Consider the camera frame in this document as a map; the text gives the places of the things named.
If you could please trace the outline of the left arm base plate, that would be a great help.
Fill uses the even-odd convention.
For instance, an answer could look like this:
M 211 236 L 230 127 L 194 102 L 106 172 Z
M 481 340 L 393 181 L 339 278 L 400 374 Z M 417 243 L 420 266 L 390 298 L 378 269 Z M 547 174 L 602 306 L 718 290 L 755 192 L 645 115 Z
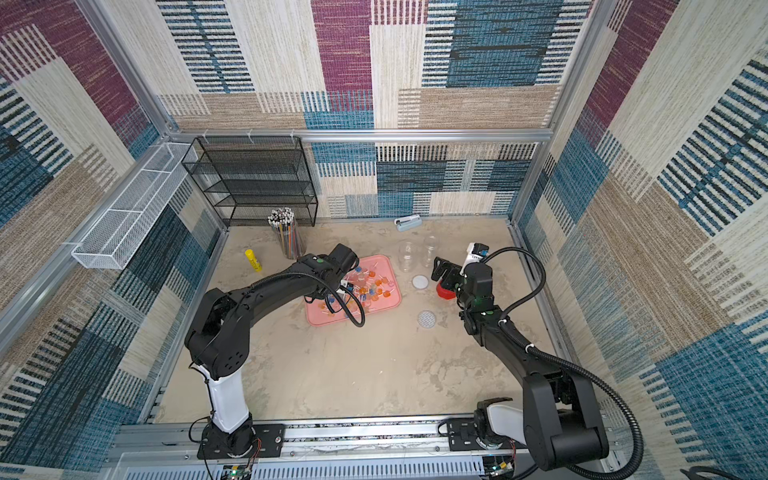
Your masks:
M 283 448 L 285 424 L 246 424 L 233 433 L 207 425 L 198 447 L 199 460 L 277 458 Z

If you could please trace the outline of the clear candy jar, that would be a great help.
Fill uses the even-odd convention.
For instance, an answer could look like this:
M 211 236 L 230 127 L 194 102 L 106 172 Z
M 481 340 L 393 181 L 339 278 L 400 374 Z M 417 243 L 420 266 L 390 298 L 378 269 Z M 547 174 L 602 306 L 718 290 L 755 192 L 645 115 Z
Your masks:
M 411 272 L 418 264 L 418 247 L 411 241 L 402 241 L 398 247 L 398 265 L 403 273 Z

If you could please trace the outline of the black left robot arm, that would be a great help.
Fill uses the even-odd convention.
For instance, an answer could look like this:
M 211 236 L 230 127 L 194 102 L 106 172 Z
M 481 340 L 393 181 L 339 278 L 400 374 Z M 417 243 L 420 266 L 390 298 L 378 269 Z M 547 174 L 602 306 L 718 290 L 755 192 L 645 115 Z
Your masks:
M 364 307 L 345 280 L 358 266 L 358 256 L 338 244 L 329 254 L 306 254 L 247 287 L 228 292 L 214 288 L 204 294 L 184 338 L 190 367 L 202 375 L 210 405 L 200 459 L 245 458 L 257 452 L 257 432 L 242 380 L 251 328 L 299 298 L 330 297 L 354 326 L 363 327 Z

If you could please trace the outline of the patterned white jar lid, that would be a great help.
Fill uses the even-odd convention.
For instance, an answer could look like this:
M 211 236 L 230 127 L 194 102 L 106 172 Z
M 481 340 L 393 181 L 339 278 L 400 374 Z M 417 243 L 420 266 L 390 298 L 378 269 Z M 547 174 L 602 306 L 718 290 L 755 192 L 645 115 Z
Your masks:
M 432 329 L 437 324 L 437 317 L 434 312 L 423 310 L 418 314 L 417 321 L 421 328 Z

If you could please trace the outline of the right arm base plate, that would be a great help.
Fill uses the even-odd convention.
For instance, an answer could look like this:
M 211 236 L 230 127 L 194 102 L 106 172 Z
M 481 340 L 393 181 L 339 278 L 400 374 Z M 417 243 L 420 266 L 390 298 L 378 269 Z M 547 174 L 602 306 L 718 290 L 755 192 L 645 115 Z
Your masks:
M 472 418 L 448 418 L 437 426 L 437 433 L 448 441 L 450 451 L 513 450 L 527 446 L 508 437 L 482 433 Z

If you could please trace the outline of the red jar lid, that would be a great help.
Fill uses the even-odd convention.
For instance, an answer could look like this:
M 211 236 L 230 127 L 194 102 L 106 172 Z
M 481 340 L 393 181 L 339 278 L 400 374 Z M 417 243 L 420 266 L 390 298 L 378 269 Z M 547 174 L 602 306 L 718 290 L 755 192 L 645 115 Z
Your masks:
M 451 300 L 456 298 L 456 293 L 453 290 L 444 288 L 441 284 L 436 285 L 437 295 L 445 300 Z

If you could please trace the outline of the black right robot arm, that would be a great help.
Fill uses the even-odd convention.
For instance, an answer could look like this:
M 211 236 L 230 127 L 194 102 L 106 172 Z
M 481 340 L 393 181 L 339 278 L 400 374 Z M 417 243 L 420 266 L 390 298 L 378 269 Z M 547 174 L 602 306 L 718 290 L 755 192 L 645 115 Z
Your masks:
M 545 471 L 607 457 L 609 442 L 592 382 L 534 354 L 531 342 L 495 303 L 492 268 L 482 262 L 462 267 L 437 257 L 431 279 L 455 295 L 465 331 L 522 387 L 520 408 L 510 398 L 478 403 L 478 443 L 491 447 L 519 442 Z

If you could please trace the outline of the red lid candy jar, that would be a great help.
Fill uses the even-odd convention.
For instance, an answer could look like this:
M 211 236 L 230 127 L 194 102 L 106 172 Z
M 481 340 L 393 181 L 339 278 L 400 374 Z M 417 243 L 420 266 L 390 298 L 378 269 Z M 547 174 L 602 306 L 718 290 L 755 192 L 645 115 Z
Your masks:
M 424 268 L 429 270 L 433 269 L 439 246 L 440 240 L 435 235 L 428 235 L 423 239 L 420 259 Z

